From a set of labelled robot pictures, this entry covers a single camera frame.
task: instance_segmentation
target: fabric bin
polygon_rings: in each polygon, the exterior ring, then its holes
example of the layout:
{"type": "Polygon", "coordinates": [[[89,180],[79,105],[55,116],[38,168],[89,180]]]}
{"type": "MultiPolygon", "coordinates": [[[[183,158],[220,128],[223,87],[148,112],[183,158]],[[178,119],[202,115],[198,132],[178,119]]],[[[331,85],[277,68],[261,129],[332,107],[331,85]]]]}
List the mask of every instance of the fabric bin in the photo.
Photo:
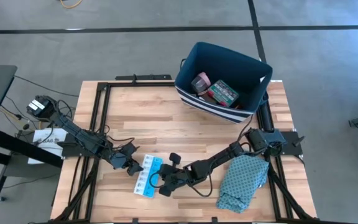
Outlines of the fabric bin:
{"type": "Polygon", "coordinates": [[[198,42],[181,67],[175,87],[181,100],[195,108],[240,123],[254,114],[272,78],[273,69],[266,63],[217,45],[198,42]],[[239,94],[241,110],[214,105],[195,96],[191,81],[205,72],[211,84],[223,80],[239,94]]]}

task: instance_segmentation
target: blue cloth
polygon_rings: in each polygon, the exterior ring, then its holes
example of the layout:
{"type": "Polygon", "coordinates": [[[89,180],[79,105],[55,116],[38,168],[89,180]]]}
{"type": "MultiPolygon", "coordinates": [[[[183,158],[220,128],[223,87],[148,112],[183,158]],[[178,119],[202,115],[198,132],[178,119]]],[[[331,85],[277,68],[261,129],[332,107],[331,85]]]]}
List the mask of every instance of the blue cloth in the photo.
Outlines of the blue cloth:
{"type": "Polygon", "coordinates": [[[259,157],[239,156],[231,162],[223,178],[216,206],[241,213],[255,191],[266,183],[268,162],[259,157]]]}

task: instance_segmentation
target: gray carpet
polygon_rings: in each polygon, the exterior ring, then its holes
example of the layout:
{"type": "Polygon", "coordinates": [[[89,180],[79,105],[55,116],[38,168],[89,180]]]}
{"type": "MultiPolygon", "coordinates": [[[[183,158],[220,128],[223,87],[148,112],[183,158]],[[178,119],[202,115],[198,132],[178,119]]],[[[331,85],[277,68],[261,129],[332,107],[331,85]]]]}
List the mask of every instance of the gray carpet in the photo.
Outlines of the gray carpet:
{"type": "MultiPolygon", "coordinates": [[[[358,24],[358,1],[255,1],[262,26],[358,24]]],[[[0,0],[0,29],[151,26],[250,26],[247,1],[84,0],[66,10],[58,1],[0,0]]],[[[282,79],[295,127],[305,135],[306,172],[318,216],[358,223],[358,30],[262,31],[273,79],[282,79]]],[[[0,34],[0,63],[17,75],[67,93],[83,80],[168,73],[193,44],[206,41],[258,58],[252,31],[121,34],[0,34]]],[[[24,108],[36,94],[76,105],[76,98],[15,80],[8,95],[24,108]]],[[[9,101],[3,103],[14,110],[9,101]]],[[[15,129],[0,114],[0,130],[15,129]]],[[[8,178],[6,186],[31,179],[8,178]]],[[[58,176],[2,191],[0,223],[49,218],[58,176]]]]}

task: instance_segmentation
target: blue pill organizer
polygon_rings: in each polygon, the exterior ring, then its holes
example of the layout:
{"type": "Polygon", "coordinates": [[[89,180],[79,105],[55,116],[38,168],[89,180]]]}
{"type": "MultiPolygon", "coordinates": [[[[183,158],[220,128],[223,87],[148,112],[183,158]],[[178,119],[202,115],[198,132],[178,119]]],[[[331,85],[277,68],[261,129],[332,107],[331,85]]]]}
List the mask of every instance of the blue pill organizer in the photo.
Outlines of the blue pill organizer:
{"type": "MultiPolygon", "coordinates": [[[[137,178],[134,193],[146,197],[154,197],[155,189],[150,185],[150,176],[160,170],[162,159],[159,157],[145,155],[143,160],[143,170],[139,173],[137,178]]],[[[158,175],[152,178],[152,184],[157,185],[158,175]]]]}

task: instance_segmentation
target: towel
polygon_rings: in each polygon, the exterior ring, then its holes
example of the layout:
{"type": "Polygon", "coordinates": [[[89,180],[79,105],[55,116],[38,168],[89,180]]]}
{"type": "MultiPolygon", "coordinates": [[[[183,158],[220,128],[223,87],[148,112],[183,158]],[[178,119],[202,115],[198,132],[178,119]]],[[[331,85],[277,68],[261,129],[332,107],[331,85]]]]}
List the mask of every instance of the towel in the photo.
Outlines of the towel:
{"type": "Polygon", "coordinates": [[[259,157],[239,156],[223,178],[216,206],[241,213],[252,200],[258,187],[266,183],[269,163],[259,157]]]}

